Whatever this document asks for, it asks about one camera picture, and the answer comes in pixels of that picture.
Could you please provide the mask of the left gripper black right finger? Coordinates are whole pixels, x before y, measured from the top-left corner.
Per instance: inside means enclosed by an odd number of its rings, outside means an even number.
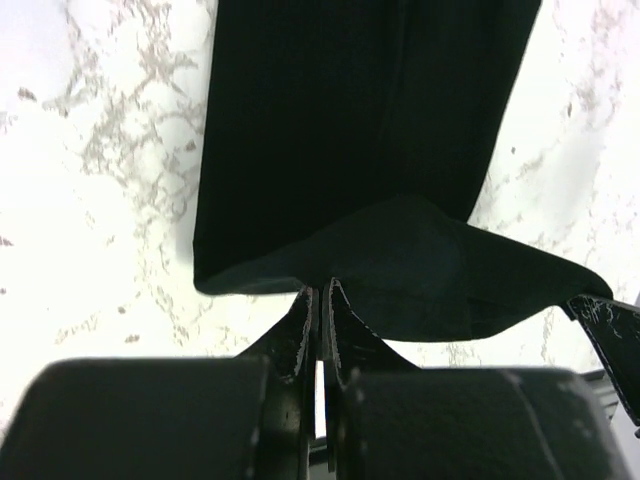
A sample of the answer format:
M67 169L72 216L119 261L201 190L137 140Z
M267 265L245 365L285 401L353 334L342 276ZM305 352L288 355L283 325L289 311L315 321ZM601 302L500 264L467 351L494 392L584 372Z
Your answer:
M328 466L340 479L619 479L586 381L550 368L420 368L323 292Z

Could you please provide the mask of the black t shirt with logo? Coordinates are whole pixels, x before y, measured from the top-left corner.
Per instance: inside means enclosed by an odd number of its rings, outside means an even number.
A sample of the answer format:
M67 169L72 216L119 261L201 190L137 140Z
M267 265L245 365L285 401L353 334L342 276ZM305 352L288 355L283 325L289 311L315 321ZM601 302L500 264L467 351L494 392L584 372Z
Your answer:
M473 227L535 1L222 1L193 282L341 283L378 335L481 339L596 273Z

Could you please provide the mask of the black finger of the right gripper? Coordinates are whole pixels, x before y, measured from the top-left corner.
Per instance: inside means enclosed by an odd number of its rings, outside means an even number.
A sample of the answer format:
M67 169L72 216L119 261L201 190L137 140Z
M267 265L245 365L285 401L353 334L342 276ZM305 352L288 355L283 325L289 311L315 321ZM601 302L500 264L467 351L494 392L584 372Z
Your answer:
M593 345L635 426L639 425L639 308L592 295L564 304Z

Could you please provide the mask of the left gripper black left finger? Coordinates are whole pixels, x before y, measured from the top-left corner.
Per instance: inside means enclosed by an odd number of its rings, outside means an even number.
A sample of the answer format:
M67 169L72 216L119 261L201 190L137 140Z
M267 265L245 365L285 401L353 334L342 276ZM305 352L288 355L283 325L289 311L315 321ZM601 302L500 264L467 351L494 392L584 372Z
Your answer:
M304 479L318 295L232 358L58 361L1 447L5 479Z

